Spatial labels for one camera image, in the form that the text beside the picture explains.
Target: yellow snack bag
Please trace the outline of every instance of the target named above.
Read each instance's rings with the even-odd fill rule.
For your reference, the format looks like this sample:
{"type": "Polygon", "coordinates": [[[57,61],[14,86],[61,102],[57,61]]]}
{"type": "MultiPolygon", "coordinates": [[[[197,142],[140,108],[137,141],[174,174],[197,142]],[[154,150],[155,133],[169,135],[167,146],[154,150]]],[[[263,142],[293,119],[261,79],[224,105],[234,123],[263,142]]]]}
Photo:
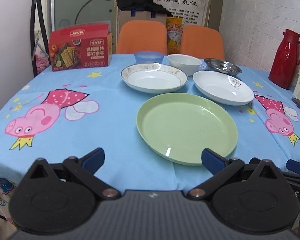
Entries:
{"type": "Polygon", "coordinates": [[[182,19],[167,17],[168,55],[180,53],[182,19]]]}

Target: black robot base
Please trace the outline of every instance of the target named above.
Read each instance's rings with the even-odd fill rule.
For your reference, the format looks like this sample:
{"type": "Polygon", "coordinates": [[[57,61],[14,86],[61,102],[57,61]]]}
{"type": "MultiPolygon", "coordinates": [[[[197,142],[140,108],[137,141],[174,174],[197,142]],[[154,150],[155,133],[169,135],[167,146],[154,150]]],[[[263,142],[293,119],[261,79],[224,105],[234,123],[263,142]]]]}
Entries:
{"type": "Polygon", "coordinates": [[[127,190],[123,195],[93,174],[105,153],[48,164],[37,159],[18,185],[10,214],[19,231],[10,240],[297,240],[300,175],[270,160],[226,160],[205,149],[214,176],[181,191],[127,190]]]}

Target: cracker image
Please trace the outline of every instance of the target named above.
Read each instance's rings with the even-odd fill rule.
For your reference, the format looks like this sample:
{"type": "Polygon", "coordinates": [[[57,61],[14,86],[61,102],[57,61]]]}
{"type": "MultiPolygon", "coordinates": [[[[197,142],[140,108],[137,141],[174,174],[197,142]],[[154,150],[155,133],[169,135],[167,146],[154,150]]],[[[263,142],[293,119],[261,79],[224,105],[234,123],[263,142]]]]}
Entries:
{"type": "Polygon", "coordinates": [[[61,53],[61,57],[66,64],[66,67],[70,67],[73,64],[73,61],[71,60],[71,56],[69,55],[69,52],[65,50],[64,52],[61,53]]]}
{"type": "Polygon", "coordinates": [[[69,55],[71,56],[71,61],[73,62],[75,48],[74,47],[68,47],[67,50],[68,50],[69,55]]]}

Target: white ceramic plate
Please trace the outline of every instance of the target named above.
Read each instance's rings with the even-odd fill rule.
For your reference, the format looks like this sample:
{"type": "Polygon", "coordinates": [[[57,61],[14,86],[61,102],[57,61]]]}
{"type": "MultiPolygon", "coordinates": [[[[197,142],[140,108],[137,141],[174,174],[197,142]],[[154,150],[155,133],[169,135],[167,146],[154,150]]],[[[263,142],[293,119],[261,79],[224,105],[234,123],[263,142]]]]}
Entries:
{"type": "Polygon", "coordinates": [[[188,81],[188,76],[183,71],[159,63],[129,66],[122,70],[121,77],[129,87],[151,94],[176,91],[188,81]]]}
{"type": "Polygon", "coordinates": [[[199,71],[193,75],[197,89],[212,100],[231,106],[242,106],[254,98],[253,91],[237,78],[215,71],[199,71]]]}

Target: pink dress print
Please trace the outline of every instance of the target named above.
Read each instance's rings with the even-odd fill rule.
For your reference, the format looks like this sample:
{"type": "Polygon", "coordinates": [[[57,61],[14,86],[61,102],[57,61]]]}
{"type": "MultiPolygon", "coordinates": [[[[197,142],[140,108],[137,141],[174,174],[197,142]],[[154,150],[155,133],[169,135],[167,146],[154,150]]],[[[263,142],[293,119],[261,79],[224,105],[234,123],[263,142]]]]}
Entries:
{"type": "Polygon", "coordinates": [[[265,109],[275,109],[278,112],[284,114],[283,105],[280,101],[275,101],[269,98],[265,98],[263,96],[254,96],[258,101],[262,104],[265,109]]]}
{"type": "Polygon", "coordinates": [[[60,108],[64,108],[73,106],[74,104],[85,99],[87,96],[88,94],[75,92],[68,89],[56,89],[49,92],[48,96],[42,102],[42,104],[57,105],[60,108]]]}

